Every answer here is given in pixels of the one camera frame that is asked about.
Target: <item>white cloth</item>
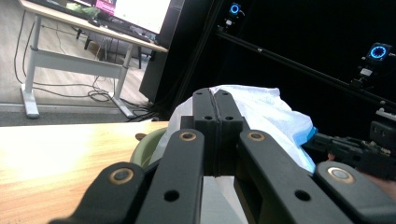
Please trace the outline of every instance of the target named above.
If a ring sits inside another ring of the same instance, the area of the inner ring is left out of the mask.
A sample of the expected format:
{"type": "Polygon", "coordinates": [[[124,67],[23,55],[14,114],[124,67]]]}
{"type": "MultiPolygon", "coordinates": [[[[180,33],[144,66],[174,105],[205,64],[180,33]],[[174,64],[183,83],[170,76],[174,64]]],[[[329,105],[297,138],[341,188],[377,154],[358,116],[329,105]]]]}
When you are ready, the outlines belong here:
{"type": "MultiPolygon", "coordinates": [[[[305,143],[315,131],[311,118],[300,112],[291,110],[281,100],[279,89],[240,85],[222,85],[209,89],[213,94],[218,90],[229,92],[233,96],[241,115],[247,120],[250,129],[261,130],[271,134],[299,166],[309,172],[314,171],[315,164],[300,148],[300,145],[305,143]]],[[[158,160],[163,155],[170,136],[180,129],[181,116],[192,116],[192,97],[179,105],[174,111],[172,117],[169,119],[166,133],[161,138],[151,157],[151,162],[158,160]]],[[[223,200],[226,200],[233,209],[233,213],[230,214],[230,209],[225,208],[222,215],[224,217],[237,215],[239,219],[235,219],[235,223],[247,223],[233,190],[233,177],[205,177],[204,182],[206,184],[204,184],[201,218],[204,223],[220,223],[224,221],[220,217],[219,195],[215,193],[217,191],[222,193],[223,200]],[[213,210],[217,211],[217,213],[206,212],[213,210]]]]}

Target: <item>blue ring light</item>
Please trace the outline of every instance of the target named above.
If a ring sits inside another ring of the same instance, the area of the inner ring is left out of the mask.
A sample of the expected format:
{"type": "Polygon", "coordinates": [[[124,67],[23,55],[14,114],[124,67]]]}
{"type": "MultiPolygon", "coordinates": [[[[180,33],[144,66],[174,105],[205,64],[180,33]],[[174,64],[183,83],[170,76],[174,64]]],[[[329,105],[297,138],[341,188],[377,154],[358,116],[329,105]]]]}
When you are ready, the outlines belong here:
{"type": "Polygon", "coordinates": [[[230,8],[230,12],[236,15],[239,12],[239,6],[237,4],[233,4],[230,8]]]}
{"type": "Polygon", "coordinates": [[[377,46],[372,48],[372,50],[370,51],[370,56],[372,56],[375,59],[379,59],[384,57],[386,53],[387,53],[387,49],[385,49],[382,46],[377,46]]]}

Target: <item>black monitor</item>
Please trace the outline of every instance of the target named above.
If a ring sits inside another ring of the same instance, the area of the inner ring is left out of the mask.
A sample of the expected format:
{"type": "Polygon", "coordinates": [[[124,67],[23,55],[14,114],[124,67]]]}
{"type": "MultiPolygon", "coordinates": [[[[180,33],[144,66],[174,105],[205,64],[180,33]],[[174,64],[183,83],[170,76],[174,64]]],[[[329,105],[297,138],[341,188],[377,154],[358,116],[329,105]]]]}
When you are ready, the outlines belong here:
{"type": "Polygon", "coordinates": [[[95,7],[112,17],[159,34],[171,0],[96,0],[95,7]]]}

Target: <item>standing desk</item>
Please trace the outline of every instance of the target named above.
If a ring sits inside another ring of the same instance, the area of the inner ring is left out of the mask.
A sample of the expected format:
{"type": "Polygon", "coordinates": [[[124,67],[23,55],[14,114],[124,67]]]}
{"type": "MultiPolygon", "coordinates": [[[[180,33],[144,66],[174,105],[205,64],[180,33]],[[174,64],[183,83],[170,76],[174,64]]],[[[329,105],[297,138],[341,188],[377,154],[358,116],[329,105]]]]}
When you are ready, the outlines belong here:
{"type": "Polygon", "coordinates": [[[119,34],[105,27],[93,26],[89,24],[86,20],[62,13],[48,7],[42,7],[26,0],[19,0],[19,2],[25,10],[35,13],[35,30],[33,36],[33,43],[31,46],[31,56],[27,68],[25,83],[21,84],[21,95],[26,110],[26,116],[30,119],[37,119],[39,117],[37,104],[35,102],[35,96],[33,94],[33,82],[35,78],[35,68],[43,67],[73,73],[81,73],[85,75],[117,78],[118,83],[115,91],[110,92],[108,95],[111,97],[114,104],[119,107],[119,109],[127,118],[133,118],[134,114],[126,107],[126,105],[120,99],[120,93],[122,91],[122,86],[128,72],[128,66],[131,60],[133,46],[139,45],[159,52],[167,52],[168,50],[153,43],[148,43],[128,35],[119,34]],[[96,60],[63,55],[60,53],[39,49],[38,38],[40,36],[42,17],[65,22],[78,28],[94,31],[101,35],[107,35],[129,43],[130,45],[128,47],[123,65],[104,63],[96,60]]]}
{"type": "Polygon", "coordinates": [[[137,133],[168,122],[0,127],[0,224],[69,217],[107,166],[130,161],[137,133]]]}

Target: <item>gray carpet floor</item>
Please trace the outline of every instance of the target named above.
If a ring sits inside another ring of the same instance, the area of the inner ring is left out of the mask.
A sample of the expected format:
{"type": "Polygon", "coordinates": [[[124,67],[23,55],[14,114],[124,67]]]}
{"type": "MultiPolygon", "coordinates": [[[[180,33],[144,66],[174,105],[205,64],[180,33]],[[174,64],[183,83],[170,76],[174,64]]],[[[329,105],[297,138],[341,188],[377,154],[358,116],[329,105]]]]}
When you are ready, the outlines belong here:
{"type": "Polygon", "coordinates": [[[129,121],[117,108],[46,106],[38,111],[38,119],[28,119],[23,105],[0,105],[0,127],[129,121]]]}

